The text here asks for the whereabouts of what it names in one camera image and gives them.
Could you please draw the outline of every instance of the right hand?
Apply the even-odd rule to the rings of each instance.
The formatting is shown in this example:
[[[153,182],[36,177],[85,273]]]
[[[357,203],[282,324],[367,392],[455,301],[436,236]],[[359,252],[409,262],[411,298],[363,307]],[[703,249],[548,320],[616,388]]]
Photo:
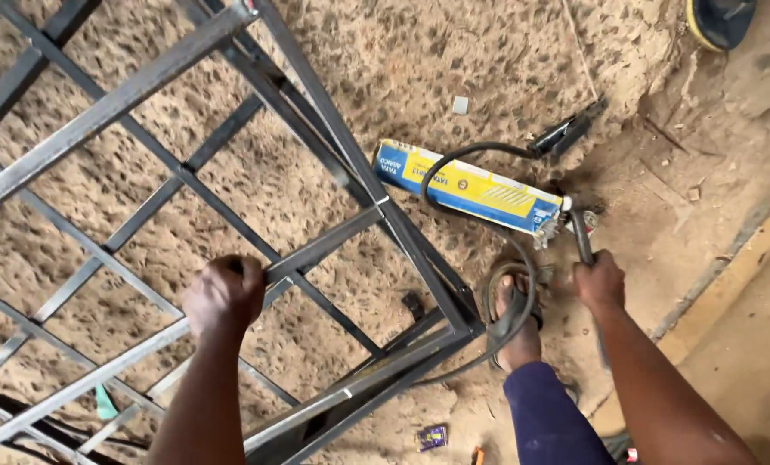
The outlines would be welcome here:
[[[626,274],[606,249],[597,251],[595,259],[594,267],[584,263],[574,264],[577,297],[596,317],[601,311],[625,310]]]
[[[183,309],[196,337],[209,331],[240,340],[262,312],[263,301],[262,264],[255,257],[228,255],[195,275],[184,292]]]

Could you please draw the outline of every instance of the yellow and blue box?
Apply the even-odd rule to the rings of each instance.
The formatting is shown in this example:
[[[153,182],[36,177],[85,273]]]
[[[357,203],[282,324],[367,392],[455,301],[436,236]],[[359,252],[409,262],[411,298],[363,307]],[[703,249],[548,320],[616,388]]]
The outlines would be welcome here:
[[[383,182],[420,193],[422,178],[442,156],[418,146],[382,139],[373,170]],[[569,208],[569,198],[552,195],[463,161],[452,161],[433,176],[428,196],[442,205],[539,237],[541,228]]]

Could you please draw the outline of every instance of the metal grid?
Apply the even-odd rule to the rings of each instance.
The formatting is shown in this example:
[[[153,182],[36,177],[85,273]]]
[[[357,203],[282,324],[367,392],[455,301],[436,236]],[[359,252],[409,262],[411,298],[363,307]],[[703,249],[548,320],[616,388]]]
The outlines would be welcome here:
[[[244,449],[249,459],[297,462],[306,458],[391,396],[410,386],[484,330],[476,317],[471,291],[399,207],[390,201],[275,6],[268,0],[237,0],[228,7],[220,0],[179,0],[179,3],[196,29],[107,93],[61,51],[100,4],[100,0],[64,0],[59,10],[40,29],[23,17],[10,1],[0,1],[0,14],[28,37],[31,44],[0,80],[0,121],[50,62],[96,101],[90,109],[40,142],[18,161],[5,169],[0,167],[0,204],[9,196],[18,194],[30,207],[47,217],[55,227],[74,238],[90,253],[90,258],[32,318],[27,318],[0,299],[0,312],[20,327],[20,331],[7,340],[0,350],[0,367],[29,338],[35,337],[90,369],[89,373],[35,406],[24,408],[14,403],[8,405],[9,402],[0,395],[0,418],[5,421],[0,426],[0,443],[22,432],[48,444],[73,461],[113,462],[94,451],[99,443],[141,409],[147,409],[156,416],[163,415],[164,408],[153,398],[180,379],[190,359],[163,376],[145,393],[137,392],[116,378],[115,374],[186,334],[188,325],[178,308],[122,265],[114,258],[114,254],[183,186],[213,207],[243,238],[270,260],[271,265],[265,270],[266,282],[273,284],[266,291],[265,307],[292,285],[296,285],[371,354],[368,360],[351,370],[342,380],[303,403],[239,358],[240,369],[291,407],[245,436]],[[291,68],[297,73],[309,100],[246,33],[245,26],[258,19],[264,21]],[[220,53],[245,77],[253,94],[241,102],[198,149],[182,162],[135,121],[128,111],[213,52]],[[195,175],[262,108],[275,112],[334,176],[336,184],[345,188],[361,207],[356,216],[286,257],[281,257]],[[141,141],[173,174],[104,244],[98,244],[25,186],[115,121]],[[384,347],[375,344],[306,279],[307,272],[323,258],[355,234],[373,225],[378,226],[409,258],[438,304]],[[49,333],[43,328],[43,323],[101,267],[107,267],[121,276],[160,310],[175,316],[176,320],[99,366]],[[443,319],[448,321],[448,325],[430,332],[432,326]],[[43,420],[55,409],[101,382],[129,396],[133,403],[91,438],[84,442],[73,441],[72,437],[62,434]],[[287,445],[281,453],[277,447],[279,443]]]

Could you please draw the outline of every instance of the blue trousers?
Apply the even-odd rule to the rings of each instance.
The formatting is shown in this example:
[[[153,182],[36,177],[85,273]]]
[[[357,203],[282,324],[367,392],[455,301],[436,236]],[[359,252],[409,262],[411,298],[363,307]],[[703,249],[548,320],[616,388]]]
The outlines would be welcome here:
[[[615,463],[547,363],[517,368],[503,389],[511,406],[521,465]]]

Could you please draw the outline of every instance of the yellow rim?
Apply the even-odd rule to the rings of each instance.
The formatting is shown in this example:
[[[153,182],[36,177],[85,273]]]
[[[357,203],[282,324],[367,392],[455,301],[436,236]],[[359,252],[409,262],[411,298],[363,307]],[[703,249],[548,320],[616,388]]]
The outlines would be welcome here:
[[[692,31],[692,34],[695,35],[704,47],[712,51],[723,51],[714,46],[712,42],[709,42],[709,39],[703,35],[700,27],[697,26],[697,21],[695,20],[695,0],[687,0],[687,21],[689,21],[689,30]]]

